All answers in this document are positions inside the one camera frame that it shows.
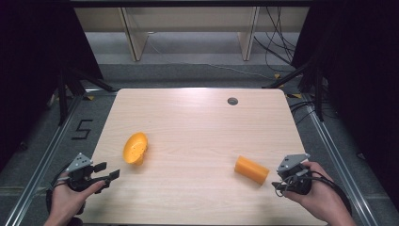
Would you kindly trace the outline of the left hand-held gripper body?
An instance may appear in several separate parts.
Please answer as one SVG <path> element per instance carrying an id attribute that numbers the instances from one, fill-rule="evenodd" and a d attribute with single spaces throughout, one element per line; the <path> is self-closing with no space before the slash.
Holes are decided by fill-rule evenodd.
<path id="1" fill-rule="evenodd" d="M 82 153 L 79 153 L 73 161 L 65 169 L 68 175 L 67 184 L 73 191 L 81 192 L 92 186 L 93 184 L 104 181 L 104 185 L 96 191 L 96 194 L 101 193 L 103 189 L 110 186 L 111 181 L 108 180 L 108 176 L 99 178 L 92 178 L 93 162 L 90 158 Z"/>

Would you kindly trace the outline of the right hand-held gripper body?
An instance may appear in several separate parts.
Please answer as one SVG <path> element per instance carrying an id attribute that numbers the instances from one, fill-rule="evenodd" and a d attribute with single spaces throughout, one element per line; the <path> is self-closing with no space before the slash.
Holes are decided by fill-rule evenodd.
<path id="1" fill-rule="evenodd" d="M 277 174 L 284 185 L 283 191 L 292 191 L 300 195 L 307 195 L 311 190 L 311 173 L 303 162 L 310 157 L 308 153 L 288 154 L 279 166 Z"/>

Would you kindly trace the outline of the orange cylinder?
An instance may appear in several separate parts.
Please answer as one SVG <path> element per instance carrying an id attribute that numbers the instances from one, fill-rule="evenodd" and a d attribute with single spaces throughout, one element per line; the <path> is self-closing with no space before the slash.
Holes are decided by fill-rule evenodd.
<path id="1" fill-rule="evenodd" d="M 234 166 L 234 171 L 246 176 L 260 186 L 265 182 L 269 169 L 239 155 Z"/>

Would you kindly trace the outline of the orange perforated bowl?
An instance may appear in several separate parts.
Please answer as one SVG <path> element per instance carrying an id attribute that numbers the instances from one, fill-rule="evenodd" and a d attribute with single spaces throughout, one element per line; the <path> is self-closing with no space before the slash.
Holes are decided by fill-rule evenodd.
<path id="1" fill-rule="evenodd" d="M 129 137 L 123 148 L 123 160 L 128 164 L 141 166 L 144 161 L 144 154 L 148 149 L 147 136 L 138 132 Z"/>

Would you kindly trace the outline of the person's left hand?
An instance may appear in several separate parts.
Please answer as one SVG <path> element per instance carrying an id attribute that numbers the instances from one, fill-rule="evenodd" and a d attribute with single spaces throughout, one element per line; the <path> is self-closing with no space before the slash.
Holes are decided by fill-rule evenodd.
<path id="1" fill-rule="evenodd" d="M 87 198 L 104 185 L 104 181 L 99 181 L 86 190 L 77 192 L 73 191 L 65 184 L 64 177 L 66 176 L 66 172 L 63 172 L 59 176 L 57 185 L 53 190 L 52 206 L 48 218 L 75 218 Z"/>

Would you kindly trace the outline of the person's right hand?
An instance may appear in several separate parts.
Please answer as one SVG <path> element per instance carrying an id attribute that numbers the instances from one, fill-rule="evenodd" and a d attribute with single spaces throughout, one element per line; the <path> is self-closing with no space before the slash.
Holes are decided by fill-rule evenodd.
<path id="1" fill-rule="evenodd" d="M 324 222 L 326 222 L 327 215 L 334 212 L 347 212 L 351 216 L 341 197 L 330 186 L 320 181 L 312 182 L 311 191 L 307 195 L 286 191 L 283 193 L 283 196 L 293 202 L 299 203 L 315 218 Z"/>

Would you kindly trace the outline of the black metal stand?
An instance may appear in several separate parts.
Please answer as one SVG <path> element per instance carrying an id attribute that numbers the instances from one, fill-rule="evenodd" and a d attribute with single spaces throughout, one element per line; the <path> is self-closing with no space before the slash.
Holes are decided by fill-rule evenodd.
<path id="1" fill-rule="evenodd" d="M 271 85 L 267 85 L 266 88 L 276 89 L 301 74 L 302 78 L 298 88 L 301 92 L 307 92 L 311 88 L 314 88 L 314 110 L 319 121 L 323 121 L 323 72 L 319 66 L 318 59 L 312 57 L 308 62 L 288 73 L 286 76 L 278 79 Z"/>
<path id="2" fill-rule="evenodd" d="M 99 78 L 95 78 L 88 73 L 84 73 L 82 70 L 72 66 L 63 66 L 60 73 L 57 76 L 58 83 L 58 98 L 59 98 L 59 109 L 60 109 L 60 120 L 59 125 L 62 125 L 69 115 L 68 103 L 67 103 L 67 91 L 72 93 L 72 96 L 83 96 L 86 93 L 81 81 L 86 80 L 90 84 L 96 87 L 106 90 L 108 92 L 115 92 L 117 89 L 107 85 L 104 81 Z"/>

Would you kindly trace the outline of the black curtain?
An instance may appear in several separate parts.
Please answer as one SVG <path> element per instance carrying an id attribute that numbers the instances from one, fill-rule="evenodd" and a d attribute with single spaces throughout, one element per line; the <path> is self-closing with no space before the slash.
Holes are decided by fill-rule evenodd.
<path id="1" fill-rule="evenodd" d="M 330 33 L 321 68 L 332 103 L 399 209 L 399 0 L 311 0 L 293 65 Z"/>
<path id="2" fill-rule="evenodd" d="M 71 67 L 103 77 L 73 8 L 0 0 L 0 171 Z"/>

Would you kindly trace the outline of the white bench with legs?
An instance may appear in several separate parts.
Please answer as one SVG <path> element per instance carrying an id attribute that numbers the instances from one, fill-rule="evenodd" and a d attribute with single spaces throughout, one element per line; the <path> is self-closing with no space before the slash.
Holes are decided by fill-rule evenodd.
<path id="1" fill-rule="evenodd" d="M 281 23 L 284 32 L 299 32 L 307 7 L 172 7 L 78 8 L 75 13 L 86 32 L 123 32 L 132 60 L 139 61 L 151 32 L 235 32 L 242 58 L 250 58 L 254 35 Z"/>

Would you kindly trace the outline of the aluminium floor rail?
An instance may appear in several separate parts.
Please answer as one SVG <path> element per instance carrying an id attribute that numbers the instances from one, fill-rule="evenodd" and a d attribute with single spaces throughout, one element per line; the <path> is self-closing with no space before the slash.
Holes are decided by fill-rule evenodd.
<path id="1" fill-rule="evenodd" d="M 311 120 L 319 134 L 319 137 L 322 139 L 327 148 L 327 152 L 331 158 L 331 161 L 341 177 L 343 186 L 349 196 L 350 201 L 356 209 L 361 222 L 364 226 L 379 226 L 369 203 L 364 198 L 354 180 L 354 177 L 349 171 L 349 168 L 344 163 L 343 157 L 339 153 L 339 149 L 333 141 L 325 123 L 320 121 L 319 117 L 316 115 L 316 106 L 308 106 L 308 111 L 310 112 Z"/>
<path id="2" fill-rule="evenodd" d="M 67 99 L 60 119 L 53 99 L 38 123 L 0 172 L 0 226 L 41 226 L 47 219 L 46 189 L 78 153 L 92 156 L 114 102 L 114 92 L 92 89 Z"/>

